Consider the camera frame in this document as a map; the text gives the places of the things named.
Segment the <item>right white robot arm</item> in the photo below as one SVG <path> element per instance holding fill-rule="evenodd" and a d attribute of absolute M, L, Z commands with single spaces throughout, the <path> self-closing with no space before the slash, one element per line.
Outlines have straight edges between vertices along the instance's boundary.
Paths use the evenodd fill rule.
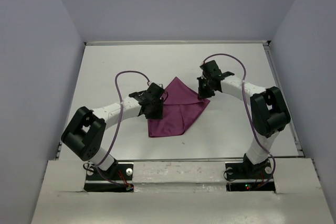
<path fill-rule="evenodd" d="M 197 78 L 200 99 L 211 98 L 217 91 L 243 101 L 254 139 L 245 154 L 248 161 L 242 164 L 241 171 L 253 178 L 261 171 L 259 164 L 270 156 L 275 138 L 291 121 L 281 90 L 256 86 L 232 72 L 222 72 L 214 60 L 204 62 L 200 69 L 202 75 Z"/>

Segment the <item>purple cloth napkin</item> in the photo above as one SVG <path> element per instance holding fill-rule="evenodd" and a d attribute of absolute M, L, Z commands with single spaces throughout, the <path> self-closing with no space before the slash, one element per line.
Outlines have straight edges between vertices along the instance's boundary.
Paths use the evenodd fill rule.
<path fill-rule="evenodd" d="M 198 94 L 175 77 L 165 89 L 168 98 L 163 104 L 163 118 L 148 120 L 151 138 L 183 135 L 204 112 L 210 100 Z"/>

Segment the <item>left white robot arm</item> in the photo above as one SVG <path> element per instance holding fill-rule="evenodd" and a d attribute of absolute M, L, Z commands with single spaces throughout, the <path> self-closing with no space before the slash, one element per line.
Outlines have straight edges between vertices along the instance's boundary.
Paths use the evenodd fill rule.
<path fill-rule="evenodd" d="M 131 93 L 120 102 L 93 110 L 82 106 L 65 128 L 61 141 L 82 161 L 94 164 L 102 178 L 111 179 L 118 162 L 110 150 L 101 147 L 105 131 L 116 126 L 118 132 L 123 120 L 142 115 L 162 119 L 164 93 L 161 86 L 151 83 L 146 90 Z"/>

